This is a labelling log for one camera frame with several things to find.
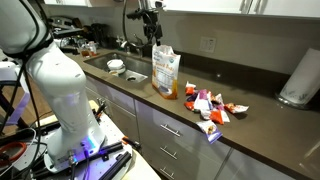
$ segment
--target paper towel holder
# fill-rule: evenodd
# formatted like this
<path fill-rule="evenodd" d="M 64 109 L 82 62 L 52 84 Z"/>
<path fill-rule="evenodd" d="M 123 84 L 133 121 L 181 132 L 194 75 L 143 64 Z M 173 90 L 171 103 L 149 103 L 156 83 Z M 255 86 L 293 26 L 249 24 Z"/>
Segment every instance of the paper towel holder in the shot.
<path fill-rule="evenodd" d="M 280 95 L 280 93 L 275 93 L 275 98 L 276 98 L 276 100 L 278 100 L 282 104 L 287 105 L 292 108 L 296 108 L 296 109 L 300 109 L 300 110 L 309 110 L 311 108 L 310 105 L 308 105 L 308 104 L 297 104 L 297 103 L 291 102 L 291 101 L 287 100 L 286 98 L 282 97 Z"/>

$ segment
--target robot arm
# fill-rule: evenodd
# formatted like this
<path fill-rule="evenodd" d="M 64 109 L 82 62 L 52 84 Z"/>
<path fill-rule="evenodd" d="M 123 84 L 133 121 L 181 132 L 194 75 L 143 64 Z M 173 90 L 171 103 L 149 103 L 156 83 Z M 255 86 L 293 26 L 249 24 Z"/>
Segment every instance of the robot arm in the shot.
<path fill-rule="evenodd" d="M 25 62 L 22 67 L 61 124 L 47 142 L 47 169 L 57 173 L 68 168 L 70 154 L 77 161 L 84 160 L 84 149 L 90 156 L 98 153 L 106 137 L 89 106 L 86 77 L 79 65 L 60 51 L 27 0 L 1 1 L 0 23 L 5 24 L 0 31 L 0 48 L 9 57 Z"/>

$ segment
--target white wall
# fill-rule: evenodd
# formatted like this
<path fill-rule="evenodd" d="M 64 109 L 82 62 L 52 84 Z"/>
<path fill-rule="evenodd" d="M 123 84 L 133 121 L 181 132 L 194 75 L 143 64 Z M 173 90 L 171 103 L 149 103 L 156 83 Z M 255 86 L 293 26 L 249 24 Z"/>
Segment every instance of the white wall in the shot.
<path fill-rule="evenodd" d="M 122 7 L 45 9 L 49 15 L 78 17 L 83 24 L 106 23 L 112 35 L 123 34 Z M 320 20 L 161 12 L 160 22 L 162 44 L 176 50 L 286 74 L 294 71 L 309 47 L 320 50 Z M 128 34 L 143 37 L 141 21 L 126 24 Z M 217 38 L 214 53 L 199 51 L 201 36 Z"/>

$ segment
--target cup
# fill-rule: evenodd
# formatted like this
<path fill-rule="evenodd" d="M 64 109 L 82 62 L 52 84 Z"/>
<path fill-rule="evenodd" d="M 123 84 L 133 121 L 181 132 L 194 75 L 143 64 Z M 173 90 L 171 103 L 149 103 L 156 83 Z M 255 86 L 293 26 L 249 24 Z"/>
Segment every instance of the cup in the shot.
<path fill-rule="evenodd" d="M 114 76 L 119 76 L 118 71 L 110 71 L 109 74 L 114 75 Z"/>
<path fill-rule="evenodd" d="M 82 55 L 82 57 L 90 57 L 90 51 L 87 47 L 86 39 L 78 39 L 77 44 L 79 53 Z"/>

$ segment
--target paper towel roll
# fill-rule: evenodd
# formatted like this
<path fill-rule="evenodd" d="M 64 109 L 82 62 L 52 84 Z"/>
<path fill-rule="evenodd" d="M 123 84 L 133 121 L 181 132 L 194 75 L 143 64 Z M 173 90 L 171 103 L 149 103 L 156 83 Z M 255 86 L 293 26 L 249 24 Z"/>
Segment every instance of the paper towel roll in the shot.
<path fill-rule="evenodd" d="M 292 103 L 305 105 L 319 88 L 320 51 L 309 48 L 280 95 Z"/>

